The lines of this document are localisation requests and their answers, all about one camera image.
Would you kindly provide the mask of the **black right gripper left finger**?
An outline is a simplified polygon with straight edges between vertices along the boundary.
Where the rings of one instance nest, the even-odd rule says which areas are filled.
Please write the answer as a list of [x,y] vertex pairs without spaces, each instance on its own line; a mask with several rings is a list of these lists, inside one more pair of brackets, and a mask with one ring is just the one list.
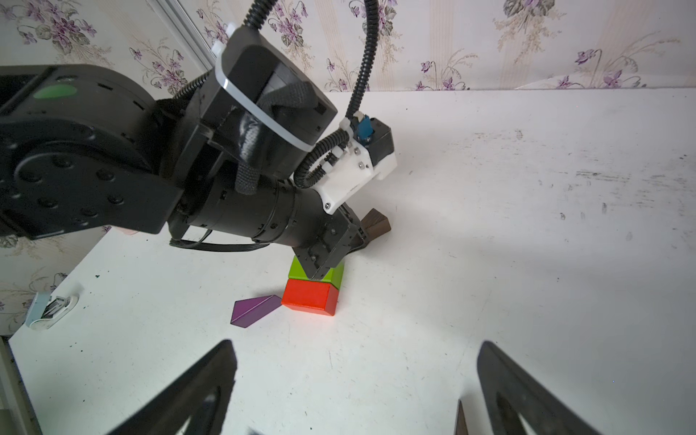
[[233,344],[223,340],[112,433],[222,433],[236,371]]

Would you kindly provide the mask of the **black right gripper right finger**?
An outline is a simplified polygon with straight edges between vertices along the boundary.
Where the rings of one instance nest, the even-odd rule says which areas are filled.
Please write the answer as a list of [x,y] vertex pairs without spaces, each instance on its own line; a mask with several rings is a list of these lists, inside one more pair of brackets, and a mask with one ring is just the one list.
[[597,433],[493,342],[482,344],[477,371],[493,433]]

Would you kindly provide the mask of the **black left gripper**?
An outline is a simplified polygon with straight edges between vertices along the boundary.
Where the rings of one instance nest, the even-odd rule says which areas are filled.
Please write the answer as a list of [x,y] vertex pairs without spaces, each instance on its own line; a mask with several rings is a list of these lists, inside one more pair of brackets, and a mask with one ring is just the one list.
[[309,279],[321,280],[350,253],[364,246],[364,229],[355,212],[342,205],[326,216],[308,241],[293,248]]

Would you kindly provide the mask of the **brown triangle block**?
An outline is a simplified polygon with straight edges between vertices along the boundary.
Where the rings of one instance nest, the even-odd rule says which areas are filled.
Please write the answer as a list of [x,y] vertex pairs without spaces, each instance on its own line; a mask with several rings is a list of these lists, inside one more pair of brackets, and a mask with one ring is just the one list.
[[382,212],[372,208],[361,220],[362,229],[366,233],[367,241],[372,242],[392,230],[391,223]]
[[455,435],[469,435],[469,430],[466,422],[466,416],[463,409],[463,404],[461,400],[457,403],[457,414],[455,420]]

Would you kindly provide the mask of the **green rectangular block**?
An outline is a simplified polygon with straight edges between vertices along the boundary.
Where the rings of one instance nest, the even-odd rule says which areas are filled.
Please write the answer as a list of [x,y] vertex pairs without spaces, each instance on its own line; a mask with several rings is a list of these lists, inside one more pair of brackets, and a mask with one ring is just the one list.
[[321,280],[319,280],[317,278],[309,278],[306,275],[306,272],[302,268],[297,257],[293,257],[293,261],[292,261],[292,264],[290,266],[290,270],[288,272],[288,278],[295,279],[295,280],[303,280],[303,281],[313,281],[313,282],[321,281],[322,283],[329,283],[332,286],[336,287],[337,289],[340,289],[342,286],[342,282],[343,282],[344,267],[345,267],[345,262],[342,260],[341,263],[336,268],[331,268],[328,271],[328,273]]

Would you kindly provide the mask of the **red rectangular block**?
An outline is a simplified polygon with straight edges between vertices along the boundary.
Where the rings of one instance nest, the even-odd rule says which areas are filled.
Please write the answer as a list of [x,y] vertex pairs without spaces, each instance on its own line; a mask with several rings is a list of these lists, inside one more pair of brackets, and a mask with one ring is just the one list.
[[282,305],[295,311],[334,316],[339,290],[331,283],[289,279]]

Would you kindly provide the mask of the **purple triangle block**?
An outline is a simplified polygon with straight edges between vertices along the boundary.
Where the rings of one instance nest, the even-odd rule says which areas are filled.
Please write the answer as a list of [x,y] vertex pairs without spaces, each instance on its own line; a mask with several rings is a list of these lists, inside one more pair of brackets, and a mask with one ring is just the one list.
[[282,305],[278,295],[237,300],[230,319],[232,326],[248,328]]

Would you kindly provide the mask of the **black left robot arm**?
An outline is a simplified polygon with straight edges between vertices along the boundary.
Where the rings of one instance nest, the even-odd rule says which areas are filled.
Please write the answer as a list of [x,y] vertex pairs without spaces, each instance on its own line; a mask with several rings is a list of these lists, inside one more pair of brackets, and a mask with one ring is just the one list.
[[[331,211],[302,180],[336,116],[326,96],[257,29],[230,37],[199,89],[155,100],[93,65],[1,71],[1,233],[43,239],[110,225],[176,248],[198,227],[289,246],[324,277],[367,245],[351,208]],[[292,183],[292,176],[300,181]]]

